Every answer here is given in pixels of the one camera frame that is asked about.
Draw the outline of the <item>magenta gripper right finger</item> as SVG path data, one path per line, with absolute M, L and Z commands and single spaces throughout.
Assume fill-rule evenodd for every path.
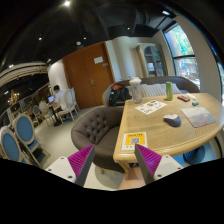
M 145 184 L 154 182 L 154 174 L 162 156 L 139 144 L 135 145 L 135 156 L 140 166 Z

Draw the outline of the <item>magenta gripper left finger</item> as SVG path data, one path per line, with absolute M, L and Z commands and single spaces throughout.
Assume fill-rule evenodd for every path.
M 75 184 L 83 187 L 88 175 L 90 166 L 95 157 L 93 145 L 85 147 L 68 157 L 68 161 L 76 175 Z

